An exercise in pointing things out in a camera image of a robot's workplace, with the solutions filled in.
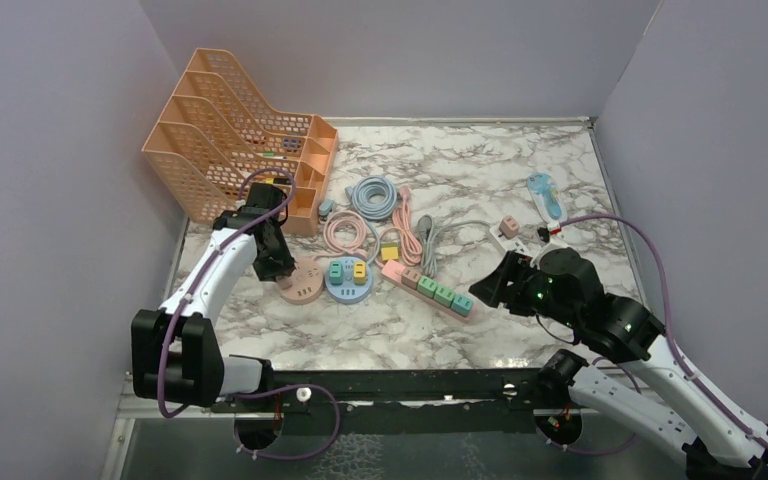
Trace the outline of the teal plug adapter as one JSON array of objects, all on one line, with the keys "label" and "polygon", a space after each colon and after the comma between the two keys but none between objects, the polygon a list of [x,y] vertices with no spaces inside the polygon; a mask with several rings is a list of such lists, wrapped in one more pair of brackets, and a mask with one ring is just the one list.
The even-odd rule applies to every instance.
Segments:
[{"label": "teal plug adapter", "polygon": [[328,268],[328,281],[330,285],[339,286],[344,282],[344,266],[339,260],[332,260]]},{"label": "teal plug adapter", "polygon": [[471,314],[474,302],[467,296],[456,294],[450,309],[461,317],[468,317]]}]

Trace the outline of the green plug adapter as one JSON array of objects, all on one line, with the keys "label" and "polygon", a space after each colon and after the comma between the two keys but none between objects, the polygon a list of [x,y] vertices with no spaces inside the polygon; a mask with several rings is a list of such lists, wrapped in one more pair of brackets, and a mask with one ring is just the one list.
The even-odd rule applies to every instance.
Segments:
[{"label": "green plug adapter", "polygon": [[455,291],[443,285],[437,285],[433,294],[433,300],[444,308],[450,308],[455,297]]},{"label": "green plug adapter", "polygon": [[416,290],[425,297],[434,298],[437,288],[438,283],[434,279],[422,275],[417,282]]}]

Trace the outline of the yellow plug adapter front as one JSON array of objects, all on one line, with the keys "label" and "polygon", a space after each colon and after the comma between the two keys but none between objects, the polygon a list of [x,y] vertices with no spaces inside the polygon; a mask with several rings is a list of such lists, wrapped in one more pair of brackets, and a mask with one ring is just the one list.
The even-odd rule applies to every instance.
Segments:
[{"label": "yellow plug adapter front", "polygon": [[356,286],[362,286],[367,283],[368,270],[365,261],[356,261],[352,267],[352,280]]}]

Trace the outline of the yellow plug adapter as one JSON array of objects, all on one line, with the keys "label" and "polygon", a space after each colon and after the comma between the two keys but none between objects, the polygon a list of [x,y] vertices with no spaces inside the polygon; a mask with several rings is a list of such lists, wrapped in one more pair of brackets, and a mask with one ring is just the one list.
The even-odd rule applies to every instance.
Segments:
[{"label": "yellow plug adapter", "polygon": [[400,258],[399,244],[395,242],[384,243],[380,248],[380,257],[383,263],[397,261]]},{"label": "yellow plug adapter", "polygon": [[352,280],[356,286],[362,286],[367,283],[368,270],[365,261],[356,261],[352,267]]}]

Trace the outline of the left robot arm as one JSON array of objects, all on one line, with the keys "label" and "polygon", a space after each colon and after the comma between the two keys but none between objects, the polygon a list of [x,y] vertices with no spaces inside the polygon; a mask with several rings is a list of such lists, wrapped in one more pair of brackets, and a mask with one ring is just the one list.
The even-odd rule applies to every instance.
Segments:
[{"label": "left robot arm", "polygon": [[279,219],[287,195],[254,184],[242,207],[223,212],[208,246],[186,280],[155,310],[131,322],[132,385],[137,397],[209,407],[235,395],[258,411],[273,401],[269,361],[224,355],[214,326],[237,281],[253,270],[261,282],[277,282],[295,270]]}]

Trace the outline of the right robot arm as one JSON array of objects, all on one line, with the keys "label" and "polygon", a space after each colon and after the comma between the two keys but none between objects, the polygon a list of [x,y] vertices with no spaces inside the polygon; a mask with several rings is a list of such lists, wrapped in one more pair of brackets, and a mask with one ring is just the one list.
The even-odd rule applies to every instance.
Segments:
[{"label": "right robot arm", "polygon": [[509,251],[471,285],[489,307],[555,320],[574,340],[623,368],[658,394],[653,401],[561,349],[540,369],[539,398],[598,411],[680,463],[690,479],[768,479],[768,424],[731,401],[713,401],[700,373],[682,369],[665,325],[638,301],[608,293],[594,265],[571,248],[538,258]]}]

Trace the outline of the tan plug adapter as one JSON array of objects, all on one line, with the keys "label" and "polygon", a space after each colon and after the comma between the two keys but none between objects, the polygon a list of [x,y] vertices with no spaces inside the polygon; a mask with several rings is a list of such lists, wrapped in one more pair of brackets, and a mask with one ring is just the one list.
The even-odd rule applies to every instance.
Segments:
[{"label": "tan plug adapter", "polygon": [[416,290],[422,274],[415,268],[406,267],[400,274],[400,282],[406,288]]}]

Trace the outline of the white power strip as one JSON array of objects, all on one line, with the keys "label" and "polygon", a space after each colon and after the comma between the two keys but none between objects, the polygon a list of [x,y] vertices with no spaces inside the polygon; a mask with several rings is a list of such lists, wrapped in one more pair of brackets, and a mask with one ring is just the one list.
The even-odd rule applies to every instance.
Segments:
[{"label": "white power strip", "polygon": [[519,238],[507,238],[499,229],[498,225],[492,225],[487,230],[487,238],[490,244],[504,256],[508,251],[514,251],[518,254],[531,256],[527,250],[527,245]]}]

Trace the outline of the pink round power strip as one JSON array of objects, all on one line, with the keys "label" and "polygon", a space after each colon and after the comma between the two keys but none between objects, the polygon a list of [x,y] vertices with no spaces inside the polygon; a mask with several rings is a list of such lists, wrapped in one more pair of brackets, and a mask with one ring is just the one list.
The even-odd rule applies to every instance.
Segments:
[{"label": "pink round power strip", "polygon": [[293,305],[305,305],[315,301],[324,289],[322,268],[312,257],[300,257],[295,269],[276,280],[281,297]]}]

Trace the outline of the pink adapter on white strip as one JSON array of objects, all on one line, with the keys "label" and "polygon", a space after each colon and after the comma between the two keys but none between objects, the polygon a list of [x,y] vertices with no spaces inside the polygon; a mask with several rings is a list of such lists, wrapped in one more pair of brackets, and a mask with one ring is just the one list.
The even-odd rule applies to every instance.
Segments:
[{"label": "pink adapter on white strip", "polygon": [[498,225],[499,236],[508,240],[515,239],[520,229],[519,222],[511,215],[503,217]]}]

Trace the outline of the blue round power strip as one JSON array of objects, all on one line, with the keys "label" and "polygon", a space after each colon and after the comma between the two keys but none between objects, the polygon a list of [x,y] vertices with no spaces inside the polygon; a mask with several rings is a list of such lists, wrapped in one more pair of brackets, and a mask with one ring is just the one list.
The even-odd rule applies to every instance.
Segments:
[{"label": "blue round power strip", "polygon": [[[339,260],[343,263],[344,282],[342,285],[334,286],[329,284],[328,268],[332,260]],[[338,303],[345,304],[345,305],[357,304],[362,300],[366,299],[371,294],[373,287],[375,286],[374,276],[371,273],[370,267],[368,266],[368,263],[366,261],[365,262],[367,263],[367,270],[368,270],[367,283],[362,286],[356,286],[353,283],[352,267],[353,267],[353,264],[358,260],[365,261],[354,256],[341,256],[341,257],[331,259],[328,263],[328,266],[325,270],[324,285],[329,295]]]}]

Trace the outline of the blue white oval device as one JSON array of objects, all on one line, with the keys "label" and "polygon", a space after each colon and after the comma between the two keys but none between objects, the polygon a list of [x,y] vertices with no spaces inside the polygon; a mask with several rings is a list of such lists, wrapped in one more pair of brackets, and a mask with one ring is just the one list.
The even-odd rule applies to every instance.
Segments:
[{"label": "blue white oval device", "polygon": [[527,189],[541,219],[549,224],[561,224],[568,219],[556,181],[547,173],[533,173],[526,179]]}]

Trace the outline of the pink long power strip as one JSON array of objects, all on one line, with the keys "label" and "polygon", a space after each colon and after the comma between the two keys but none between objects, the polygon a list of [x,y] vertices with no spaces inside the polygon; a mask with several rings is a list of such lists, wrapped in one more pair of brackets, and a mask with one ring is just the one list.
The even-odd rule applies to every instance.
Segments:
[{"label": "pink long power strip", "polygon": [[481,311],[481,307],[470,295],[442,285],[422,275],[418,269],[396,260],[385,263],[382,275],[397,288],[456,320],[469,322],[476,319]]}]

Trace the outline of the orange mesh file organizer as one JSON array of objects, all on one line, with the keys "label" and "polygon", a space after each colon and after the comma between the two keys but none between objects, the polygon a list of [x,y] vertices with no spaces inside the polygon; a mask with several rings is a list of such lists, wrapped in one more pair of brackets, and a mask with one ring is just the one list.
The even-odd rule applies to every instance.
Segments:
[{"label": "orange mesh file organizer", "polygon": [[265,168],[265,183],[297,193],[283,230],[315,236],[339,145],[337,129],[314,114],[273,108],[235,56],[198,48],[142,151],[190,220],[210,224],[248,193],[242,183]]}]

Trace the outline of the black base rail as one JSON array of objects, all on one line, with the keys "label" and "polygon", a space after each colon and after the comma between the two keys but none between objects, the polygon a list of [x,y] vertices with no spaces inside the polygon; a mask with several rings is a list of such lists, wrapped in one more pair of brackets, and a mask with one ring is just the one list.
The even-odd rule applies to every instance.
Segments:
[{"label": "black base rail", "polygon": [[277,371],[264,399],[230,397],[211,412],[244,429],[294,436],[533,433],[571,405],[536,368]]}]

